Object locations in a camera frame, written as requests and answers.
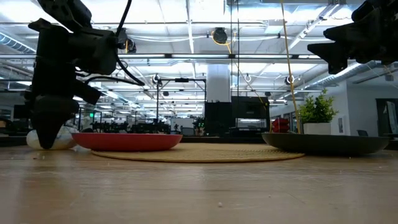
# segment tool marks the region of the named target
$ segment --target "dark bowl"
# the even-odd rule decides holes
[[[365,136],[263,133],[262,138],[269,145],[289,152],[336,156],[370,154],[389,144],[389,138]]]

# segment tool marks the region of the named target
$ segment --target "desk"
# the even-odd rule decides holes
[[[398,152],[251,164],[0,149],[0,223],[398,223]]]

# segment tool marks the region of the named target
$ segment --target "white plush toy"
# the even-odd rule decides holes
[[[75,128],[69,128],[62,126],[60,131],[57,134],[57,138],[51,150],[61,150],[61,149],[70,149],[76,146],[75,140],[72,138],[72,133],[79,133],[79,131]],[[40,146],[39,138],[37,137],[36,130],[32,130],[26,136],[27,145],[32,149],[43,149]]]

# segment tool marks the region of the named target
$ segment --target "green plant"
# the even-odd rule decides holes
[[[323,90],[320,96],[308,96],[305,99],[305,104],[300,106],[300,117],[302,123],[329,123],[333,117],[338,113],[332,108],[333,97],[326,98],[327,90]]]

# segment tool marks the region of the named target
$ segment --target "ceiling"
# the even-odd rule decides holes
[[[93,15],[93,27],[97,29],[116,29],[127,3],[126,0],[82,0],[82,2],[90,9]],[[283,55],[286,50],[285,32],[279,1],[268,1],[272,2],[269,4],[261,2],[261,0],[241,0],[238,13],[237,0],[233,6],[224,4],[223,0],[133,0],[124,27],[127,28],[129,38],[134,40],[137,45],[137,54],[229,54],[227,46],[217,45],[211,38],[215,27],[224,27],[229,36],[228,42],[232,42],[233,54]],[[352,22],[351,12],[361,4],[361,1],[354,0],[347,1],[347,3],[331,6],[327,4],[327,1],[319,0],[284,1],[289,53],[310,55],[311,53],[307,50],[308,44],[327,42],[323,36],[325,29]],[[36,0],[3,0],[0,2],[0,34],[7,35],[18,43],[35,50],[38,33],[30,30],[27,25],[40,17],[57,23],[41,10]],[[0,45],[0,54],[21,53],[5,45]],[[0,60],[7,60],[15,67],[26,69],[26,72],[33,71],[34,61],[32,58],[0,58]],[[241,75],[238,81],[237,60],[234,61],[234,66],[231,66],[230,60],[214,59],[147,60],[127,58],[124,60],[129,65],[130,71],[147,84],[144,89],[148,90],[155,88],[152,83],[155,74],[158,74],[160,78],[205,79],[207,66],[212,63],[228,64],[233,70],[233,86],[239,82],[240,88],[250,89]],[[310,83],[318,76],[325,75],[328,67],[324,61],[314,58],[313,60],[292,60],[290,68],[296,78],[295,85],[299,86]],[[242,74],[251,77],[249,83],[255,90],[287,89],[284,78],[289,75],[289,68],[287,60],[283,56],[277,60],[240,60],[239,69]],[[7,78],[6,75],[1,75],[3,79]],[[113,76],[124,78],[125,74],[116,70]],[[28,80],[29,76],[24,76],[23,79]],[[149,108],[155,103],[153,100],[155,92],[139,92],[143,88],[138,86],[115,82],[101,82],[94,85],[100,86],[104,92],[107,89],[121,90],[114,91],[114,93],[119,99],[127,100],[129,104],[140,103],[139,109],[142,114],[150,113]],[[22,88],[23,84],[13,83],[12,87]],[[201,91],[197,83],[170,82],[164,87],[164,90],[166,89],[194,91],[170,91],[169,96],[161,96],[161,98],[169,99],[169,101],[164,101],[165,103],[178,99],[181,105],[176,105],[180,107],[179,110],[176,110],[176,107],[165,104],[164,111],[160,114],[176,113],[185,116],[201,113],[203,103],[200,103],[200,99],[204,99],[204,92]],[[272,96],[274,99],[279,97],[280,93],[274,93]],[[110,100],[103,103],[121,102]],[[119,110],[137,109],[136,106],[119,107],[118,105],[114,108]]]

